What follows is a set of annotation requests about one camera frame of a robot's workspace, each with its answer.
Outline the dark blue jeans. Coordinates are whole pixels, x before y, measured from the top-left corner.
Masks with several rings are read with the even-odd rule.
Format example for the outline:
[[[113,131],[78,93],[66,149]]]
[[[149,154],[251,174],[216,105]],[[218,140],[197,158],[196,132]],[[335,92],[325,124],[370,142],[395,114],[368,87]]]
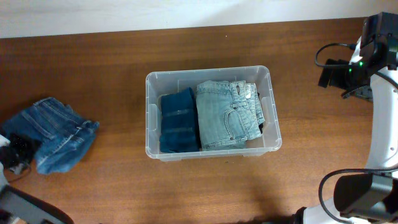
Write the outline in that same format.
[[[40,174],[68,172],[88,152],[100,124],[81,117],[71,106],[44,98],[1,125],[1,131],[40,142],[34,154]]]

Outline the black garment taped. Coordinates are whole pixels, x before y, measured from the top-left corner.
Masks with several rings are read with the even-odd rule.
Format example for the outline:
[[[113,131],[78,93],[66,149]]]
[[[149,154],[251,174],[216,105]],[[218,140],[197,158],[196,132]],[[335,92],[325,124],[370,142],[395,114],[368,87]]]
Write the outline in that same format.
[[[263,127],[264,127],[264,123],[259,124],[259,130],[260,130],[261,134],[263,133],[263,131],[262,131]]]

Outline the light blue jeans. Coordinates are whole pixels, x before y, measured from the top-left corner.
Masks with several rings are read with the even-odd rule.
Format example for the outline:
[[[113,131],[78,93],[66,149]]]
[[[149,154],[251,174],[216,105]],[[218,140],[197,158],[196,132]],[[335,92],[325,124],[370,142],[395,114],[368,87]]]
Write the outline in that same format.
[[[264,114],[253,83],[206,81],[197,86],[196,106],[203,151],[241,149],[262,136]]]

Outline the teal blue garment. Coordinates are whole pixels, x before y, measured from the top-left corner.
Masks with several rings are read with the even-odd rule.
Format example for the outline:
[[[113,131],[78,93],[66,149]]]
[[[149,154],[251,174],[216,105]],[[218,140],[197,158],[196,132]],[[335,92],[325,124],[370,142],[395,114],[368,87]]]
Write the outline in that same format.
[[[164,95],[161,102],[160,151],[163,153],[198,152],[201,148],[194,92]]]

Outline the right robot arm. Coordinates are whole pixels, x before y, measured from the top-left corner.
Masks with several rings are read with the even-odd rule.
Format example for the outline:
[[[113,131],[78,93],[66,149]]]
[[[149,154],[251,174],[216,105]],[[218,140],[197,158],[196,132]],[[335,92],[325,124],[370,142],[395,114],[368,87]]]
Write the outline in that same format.
[[[366,166],[330,172],[318,187],[319,205],[303,207],[290,223],[397,223],[397,14],[366,18],[349,61],[328,59],[319,86],[373,104]]]

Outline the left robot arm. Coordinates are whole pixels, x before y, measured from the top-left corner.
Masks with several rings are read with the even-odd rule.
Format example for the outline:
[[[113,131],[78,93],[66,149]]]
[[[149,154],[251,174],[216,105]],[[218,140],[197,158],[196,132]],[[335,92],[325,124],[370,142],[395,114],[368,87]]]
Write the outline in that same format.
[[[12,187],[4,175],[5,170],[22,173],[30,169],[30,162],[40,142],[25,136],[1,136],[1,223],[62,223],[73,220],[59,208]]]

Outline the clear plastic storage container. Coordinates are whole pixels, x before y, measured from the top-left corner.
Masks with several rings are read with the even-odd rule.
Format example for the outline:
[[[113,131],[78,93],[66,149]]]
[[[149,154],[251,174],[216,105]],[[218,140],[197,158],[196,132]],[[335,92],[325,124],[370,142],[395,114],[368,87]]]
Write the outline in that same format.
[[[188,87],[196,90],[197,85],[205,81],[239,81],[255,83],[262,111],[264,127],[262,137],[248,141],[242,149],[219,151],[199,151],[183,153],[163,153],[160,151],[161,104],[164,95],[178,93]],[[146,76],[146,154],[151,159],[163,162],[183,159],[201,159],[225,156],[261,156],[273,152],[282,146],[277,109],[274,101],[271,75],[263,65],[248,67],[212,68],[203,70],[180,70],[151,72]]]

